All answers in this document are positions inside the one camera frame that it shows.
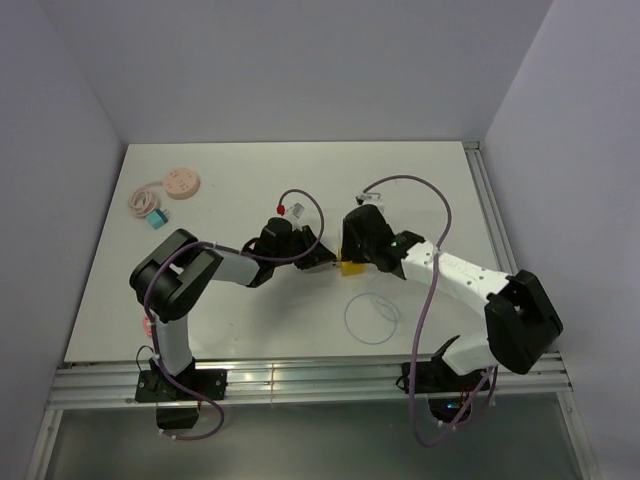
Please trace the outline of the yellow cube power adapter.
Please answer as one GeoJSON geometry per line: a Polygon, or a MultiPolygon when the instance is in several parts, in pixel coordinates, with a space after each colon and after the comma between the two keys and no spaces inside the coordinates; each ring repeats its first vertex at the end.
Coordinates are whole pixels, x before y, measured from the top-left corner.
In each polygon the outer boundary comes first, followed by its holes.
{"type": "Polygon", "coordinates": [[[366,265],[364,263],[340,260],[338,265],[342,277],[361,275],[366,271],[366,265]]]}

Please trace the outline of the pink round power strip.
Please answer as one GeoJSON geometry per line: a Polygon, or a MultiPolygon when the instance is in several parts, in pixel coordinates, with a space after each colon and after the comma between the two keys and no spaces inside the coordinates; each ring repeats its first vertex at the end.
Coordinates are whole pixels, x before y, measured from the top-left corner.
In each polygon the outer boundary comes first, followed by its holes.
{"type": "Polygon", "coordinates": [[[200,188],[200,177],[190,168],[176,168],[169,171],[163,177],[161,185],[169,198],[173,200],[186,200],[198,192],[200,188]]]}

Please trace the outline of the teal plug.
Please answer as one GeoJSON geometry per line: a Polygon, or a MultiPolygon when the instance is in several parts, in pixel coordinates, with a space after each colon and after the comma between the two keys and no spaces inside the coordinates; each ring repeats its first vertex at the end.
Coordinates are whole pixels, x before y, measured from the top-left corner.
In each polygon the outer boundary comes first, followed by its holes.
{"type": "Polygon", "coordinates": [[[170,214],[167,210],[156,208],[145,216],[145,220],[153,230],[158,230],[169,223],[170,214]]]}

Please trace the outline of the pink plug adapter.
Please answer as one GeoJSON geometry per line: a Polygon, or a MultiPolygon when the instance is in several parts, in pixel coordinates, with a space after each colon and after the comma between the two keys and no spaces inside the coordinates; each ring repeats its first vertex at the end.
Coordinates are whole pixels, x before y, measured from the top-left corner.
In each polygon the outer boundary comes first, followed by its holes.
{"type": "Polygon", "coordinates": [[[151,321],[149,319],[148,316],[144,316],[142,319],[142,326],[143,326],[143,331],[145,333],[145,335],[148,338],[152,337],[152,332],[151,332],[151,321]]]}

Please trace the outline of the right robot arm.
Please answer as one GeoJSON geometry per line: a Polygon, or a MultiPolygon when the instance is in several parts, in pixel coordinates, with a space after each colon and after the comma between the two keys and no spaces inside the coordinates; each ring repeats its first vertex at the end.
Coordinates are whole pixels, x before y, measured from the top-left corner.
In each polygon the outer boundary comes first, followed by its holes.
{"type": "Polygon", "coordinates": [[[361,205],[344,218],[342,257],[433,287],[481,317],[482,333],[452,338],[435,354],[433,378],[446,390],[494,365],[528,373],[564,329],[533,273],[486,269],[441,251],[413,232],[394,233],[374,205],[361,205]]]}

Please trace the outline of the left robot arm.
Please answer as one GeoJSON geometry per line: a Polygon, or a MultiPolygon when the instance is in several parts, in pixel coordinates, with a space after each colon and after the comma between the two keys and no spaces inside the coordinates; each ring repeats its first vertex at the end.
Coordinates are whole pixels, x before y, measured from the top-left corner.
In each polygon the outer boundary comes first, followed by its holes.
{"type": "Polygon", "coordinates": [[[285,218],[269,219],[260,235],[240,251],[200,241],[182,228],[175,230],[129,279],[152,322],[156,364],[163,370],[159,388],[172,399],[183,399],[194,389],[187,320],[210,282],[257,288],[279,266],[308,270],[336,260],[309,226],[285,218]]]}

